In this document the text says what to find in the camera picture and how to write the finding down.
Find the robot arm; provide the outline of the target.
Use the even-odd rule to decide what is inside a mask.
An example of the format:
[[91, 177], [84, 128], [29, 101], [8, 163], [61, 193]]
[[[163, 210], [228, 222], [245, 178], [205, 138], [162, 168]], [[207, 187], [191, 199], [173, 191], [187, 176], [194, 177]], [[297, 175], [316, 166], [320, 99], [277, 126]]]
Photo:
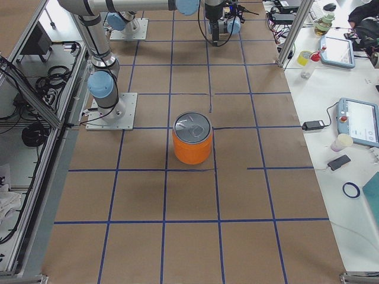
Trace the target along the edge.
[[[195, 14], [204, 7], [205, 17], [208, 19], [209, 33], [218, 31], [220, 34], [236, 34], [240, 25], [244, 23], [243, 14], [250, 10], [238, 4], [238, 1], [175, 1], [174, 7], [185, 16]], [[140, 30], [135, 11], [109, 12], [107, 24], [124, 34], [134, 34]]]
[[132, 23], [136, 11], [179, 11], [192, 15], [203, 7], [205, 17], [217, 28], [226, 1], [59, 1], [70, 12], [91, 54], [94, 74], [88, 89], [98, 105], [99, 119], [116, 122], [125, 116], [126, 106], [118, 94], [119, 62], [111, 51], [102, 25], [102, 12], [115, 13], [125, 24]]

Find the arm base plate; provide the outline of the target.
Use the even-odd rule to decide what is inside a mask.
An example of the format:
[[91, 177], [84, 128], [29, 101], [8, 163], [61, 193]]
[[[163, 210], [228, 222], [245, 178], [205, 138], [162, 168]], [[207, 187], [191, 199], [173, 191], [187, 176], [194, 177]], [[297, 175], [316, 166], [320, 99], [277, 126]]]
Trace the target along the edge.
[[98, 108], [93, 99], [91, 107], [98, 108], [98, 110], [89, 113], [89, 122], [86, 123], [85, 128], [88, 131], [131, 131], [134, 126], [136, 105], [137, 93], [135, 92], [119, 93], [118, 104], [111, 112], [111, 108], [108, 111]]
[[135, 18], [133, 21], [126, 23], [119, 18], [115, 18], [109, 22], [112, 29], [111, 41], [137, 41], [145, 40], [147, 36], [149, 19]]

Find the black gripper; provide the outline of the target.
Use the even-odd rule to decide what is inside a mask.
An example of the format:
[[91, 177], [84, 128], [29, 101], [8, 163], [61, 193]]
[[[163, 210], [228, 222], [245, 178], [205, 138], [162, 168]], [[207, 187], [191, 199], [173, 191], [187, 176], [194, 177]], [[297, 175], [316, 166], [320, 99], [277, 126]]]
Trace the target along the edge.
[[231, 20], [234, 18], [240, 19], [240, 22], [245, 22], [243, 16], [244, 13], [259, 15], [256, 12], [252, 12], [239, 4], [239, 1], [226, 1], [224, 3], [224, 19]]
[[205, 17], [210, 21], [211, 42], [213, 46], [218, 46], [219, 42], [219, 22], [223, 15], [223, 0], [203, 0]]

